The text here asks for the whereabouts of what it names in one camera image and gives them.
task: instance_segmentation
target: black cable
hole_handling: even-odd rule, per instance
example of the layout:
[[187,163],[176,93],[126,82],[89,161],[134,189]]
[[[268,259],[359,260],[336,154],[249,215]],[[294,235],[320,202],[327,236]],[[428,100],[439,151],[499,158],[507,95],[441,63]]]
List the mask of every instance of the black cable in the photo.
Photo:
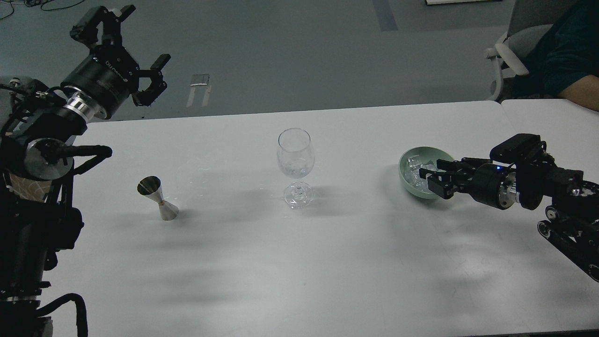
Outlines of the black cable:
[[12,2],[12,1],[11,1],[11,2],[8,2],[8,4],[10,4],[10,8],[12,9],[12,11],[11,11],[10,13],[8,13],[7,15],[3,16],[3,17],[0,17],[0,20],[4,20],[4,19],[6,19],[7,17],[9,17],[9,16],[11,16],[11,15],[13,15],[13,14],[14,14],[14,6],[13,6],[13,2]]
[[81,0],[81,1],[79,1],[78,3],[76,3],[76,4],[74,4],[74,5],[70,5],[70,6],[66,6],[66,7],[60,7],[60,8],[52,8],[52,9],[49,9],[49,10],[45,10],[45,9],[44,9],[44,5],[46,5],[48,2],[52,2],[52,1],[53,1],[53,0],[44,2],[43,4],[41,4],[41,5],[40,5],[40,9],[41,9],[41,10],[43,10],[43,11],[45,11],[45,12],[59,11],[59,10],[66,10],[67,8],[75,7],[76,5],[78,5],[78,4],[81,4],[81,3],[82,3],[82,2],[84,2],[85,0]]
[[87,337],[87,310],[85,308],[85,301],[83,301],[83,297],[78,294],[71,293],[58,297],[54,301],[46,304],[40,309],[37,309],[35,313],[37,317],[49,315],[51,312],[69,301],[75,302],[77,316],[77,337]]
[[14,92],[17,92],[18,94],[21,94],[21,95],[27,95],[28,94],[27,91],[25,91],[23,89],[18,89],[18,88],[15,88],[14,86],[5,85],[5,84],[2,84],[2,83],[0,83],[0,89],[14,91]]

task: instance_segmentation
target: dark green shirt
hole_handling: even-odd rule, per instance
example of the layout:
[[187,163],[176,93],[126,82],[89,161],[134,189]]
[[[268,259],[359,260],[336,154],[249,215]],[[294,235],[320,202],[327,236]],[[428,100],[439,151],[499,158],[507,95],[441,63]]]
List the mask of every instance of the dark green shirt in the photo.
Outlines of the dark green shirt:
[[557,96],[587,75],[599,75],[599,0],[580,0],[523,60],[530,72],[516,76],[512,95]]

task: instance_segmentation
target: metal jigger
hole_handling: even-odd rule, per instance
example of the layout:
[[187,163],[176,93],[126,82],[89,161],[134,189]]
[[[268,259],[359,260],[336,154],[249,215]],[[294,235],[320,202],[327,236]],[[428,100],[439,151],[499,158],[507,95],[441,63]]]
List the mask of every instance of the metal jigger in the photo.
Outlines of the metal jigger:
[[169,221],[177,217],[179,208],[170,202],[164,200],[162,196],[162,185],[158,177],[145,177],[137,184],[137,191],[150,200],[158,203],[160,217],[163,220]]

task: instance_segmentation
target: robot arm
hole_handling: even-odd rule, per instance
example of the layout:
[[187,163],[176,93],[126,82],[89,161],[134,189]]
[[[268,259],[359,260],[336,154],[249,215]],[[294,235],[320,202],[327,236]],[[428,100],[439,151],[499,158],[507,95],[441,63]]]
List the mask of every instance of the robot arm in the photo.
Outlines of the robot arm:
[[[129,96],[136,106],[149,106],[167,87],[161,69],[170,55],[160,55],[149,70],[141,70],[122,46],[120,24],[134,10],[130,5],[119,15],[105,7],[87,12],[71,36],[89,48],[89,56],[60,86],[48,88],[37,80],[19,83],[17,79],[0,85],[11,91],[10,114],[0,112],[4,116],[0,119],[4,179],[0,184],[0,334],[46,336],[52,321],[41,316],[69,300],[78,308],[78,335],[87,334],[80,296],[69,294],[40,309],[36,297],[50,286],[42,281],[42,274],[56,267],[56,252],[73,249],[83,228],[81,212],[72,206],[73,176],[112,154],[108,146],[73,146],[74,137],[87,130],[93,117],[110,119]],[[100,23],[103,34],[98,44]],[[142,91],[141,77],[151,80]],[[75,167],[73,157],[79,156],[93,158]],[[11,175],[51,182],[44,202],[12,193]]]
[[583,180],[582,171],[558,167],[546,149],[540,136],[517,134],[494,147],[489,160],[437,160],[444,171],[421,168],[419,173],[443,199],[461,192],[499,209],[519,203],[533,210],[544,195],[551,197],[547,220],[537,224],[539,233],[599,282],[599,185]]

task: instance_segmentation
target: gray floor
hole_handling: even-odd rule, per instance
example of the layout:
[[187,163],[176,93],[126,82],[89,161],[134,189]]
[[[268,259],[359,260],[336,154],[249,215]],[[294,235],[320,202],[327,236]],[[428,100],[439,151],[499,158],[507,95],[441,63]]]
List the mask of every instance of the gray floor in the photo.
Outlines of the gray floor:
[[[138,108],[129,100],[115,120],[484,100],[493,73],[482,52],[507,29],[514,0],[87,0],[57,12],[21,5],[0,21],[0,75],[58,85],[87,55],[70,39],[72,25],[91,7],[130,2],[137,11],[123,24],[123,44],[143,68],[161,53],[173,58],[157,102]],[[9,10],[0,4],[0,16]],[[202,73],[210,74],[208,104],[198,88],[186,107],[191,77]]]

